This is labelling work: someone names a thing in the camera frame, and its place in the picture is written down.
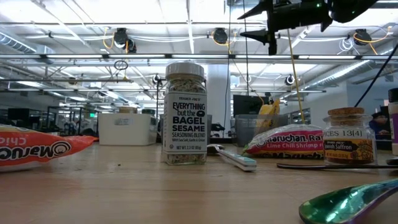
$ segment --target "white jar lid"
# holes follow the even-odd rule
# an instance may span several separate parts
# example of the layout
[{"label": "white jar lid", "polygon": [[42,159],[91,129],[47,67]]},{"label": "white jar lid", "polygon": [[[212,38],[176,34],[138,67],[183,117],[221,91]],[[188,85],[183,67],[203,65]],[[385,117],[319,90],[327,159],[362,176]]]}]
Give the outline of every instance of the white jar lid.
[{"label": "white jar lid", "polygon": [[176,62],[166,67],[166,78],[172,74],[197,75],[205,80],[205,69],[195,63]]}]

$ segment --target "black cable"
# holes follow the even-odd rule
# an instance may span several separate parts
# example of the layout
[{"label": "black cable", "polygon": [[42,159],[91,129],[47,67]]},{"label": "black cable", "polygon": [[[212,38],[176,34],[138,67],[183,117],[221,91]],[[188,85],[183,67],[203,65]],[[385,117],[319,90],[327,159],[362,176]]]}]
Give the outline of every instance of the black cable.
[{"label": "black cable", "polygon": [[[244,0],[243,0],[243,14],[246,13],[246,9],[244,8]],[[247,27],[246,27],[246,19],[244,19],[244,32],[247,32]],[[247,96],[249,96],[249,56],[248,56],[248,38],[244,37],[246,39],[246,88],[248,91],[246,92]]]},{"label": "black cable", "polygon": [[363,93],[363,95],[361,96],[361,98],[358,100],[358,102],[355,104],[354,107],[357,107],[359,105],[359,103],[363,100],[363,98],[366,96],[366,94],[368,94],[368,92],[372,88],[374,82],[377,80],[377,78],[379,78],[381,72],[385,69],[385,67],[387,66],[388,62],[391,60],[392,56],[394,56],[394,54],[396,53],[397,49],[398,49],[398,44],[394,47],[394,49],[392,50],[390,56],[388,56],[387,60],[384,62],[383,66],[380,68],[380,70],[377,73],[377,75],[373,78],[372,83],[369,85],[368,89]]},{"label": "black cable", "polygon": [[223,130],[223,138],[225,132],[225,123],[226,123],[226,105],[228,104],[228,87],[230,86],[229,83],[229,50],[231,46],[231,14],[232,14],[232,0],[229,0],[229,27],[228,27],[228,67],[226,72],[226,87],[225,87],[225,108],[224,108],[224,130]]}]

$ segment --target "desk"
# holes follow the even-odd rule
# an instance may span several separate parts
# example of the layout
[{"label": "desk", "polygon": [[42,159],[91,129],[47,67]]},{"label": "desk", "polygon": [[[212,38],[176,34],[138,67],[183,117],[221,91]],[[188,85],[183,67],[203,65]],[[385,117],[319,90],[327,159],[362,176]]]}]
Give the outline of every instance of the desk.
[{"label": "desk", "polygon": [[[382,151],[379,160],[388,157]],[[158,144],[95,144],[51,166],[0,174],[1,223],[295,224],[302,223],[298,208],[305,200],[398,177],[398,171],[391,170],[305,171],[275,166],[322,161],[258,159],[257,172],[244,173],[219,157],[208,158],[204,166],[168,166],[159,160]],[[372,211],[366,224],[397,223],[397,204],[398,194]]]}]

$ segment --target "gray bin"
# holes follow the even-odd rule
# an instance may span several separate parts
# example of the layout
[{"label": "gray bin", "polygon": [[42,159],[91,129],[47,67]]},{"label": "gray bin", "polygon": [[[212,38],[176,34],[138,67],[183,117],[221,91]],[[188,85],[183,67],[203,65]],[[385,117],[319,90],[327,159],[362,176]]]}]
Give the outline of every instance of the gray bin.
[{"label": "gray bin", "polygon": [[[257,122],[273,120],[272,128],[257,127]],[[287,115],[256,115],[240,114],[235,119],[231,119],[231,138],[232,143],[238,147],[244,147],[257,135],[273,128],[288,125]]]},{"label": "gray bin", "polygon": [[[207,144],[210,144],[210,135],[211,135],[211,122],[213,121],[212,115],[207,115]],[[163,145],[163,115],[160,115],[160,138],[162,140]]]}]

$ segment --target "maruchan ramen package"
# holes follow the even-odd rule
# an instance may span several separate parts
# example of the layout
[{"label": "maruchan ramen package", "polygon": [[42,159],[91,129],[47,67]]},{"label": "maruchan ramen package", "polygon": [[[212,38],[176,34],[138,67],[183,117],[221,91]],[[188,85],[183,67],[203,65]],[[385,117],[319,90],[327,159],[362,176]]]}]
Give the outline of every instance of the maruchan ramen package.
[{"label": "maruchan ramen package", "polygon": [[274,128],[254,137],[243,153],[258,157],[323,159],[322,129],[306,124]]},{"label": "maruchan ramen package", "polygon": [[80,152],[96,138],[63,138],[0,124],[0,172],[38,167],[52,159]]}]

